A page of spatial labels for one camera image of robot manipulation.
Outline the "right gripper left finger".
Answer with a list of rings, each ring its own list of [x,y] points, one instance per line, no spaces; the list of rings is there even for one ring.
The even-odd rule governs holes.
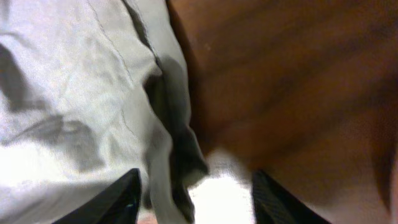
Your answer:
[[[135,224],[141,201],[139,169],[131,169],[104,191],[54,224]]]

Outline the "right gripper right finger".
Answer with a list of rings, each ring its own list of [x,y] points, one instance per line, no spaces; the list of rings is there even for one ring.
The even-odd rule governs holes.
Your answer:
[[[252,174],[257,224],[329,224],[262,170]]]

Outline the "khaki green shorts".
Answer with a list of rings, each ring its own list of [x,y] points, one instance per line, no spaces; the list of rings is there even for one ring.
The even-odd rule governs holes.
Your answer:
[[[137,169],[138,223],[254,223],[247,173],[189,127],[164,1],[1,2],[1,222],[73,223]]]

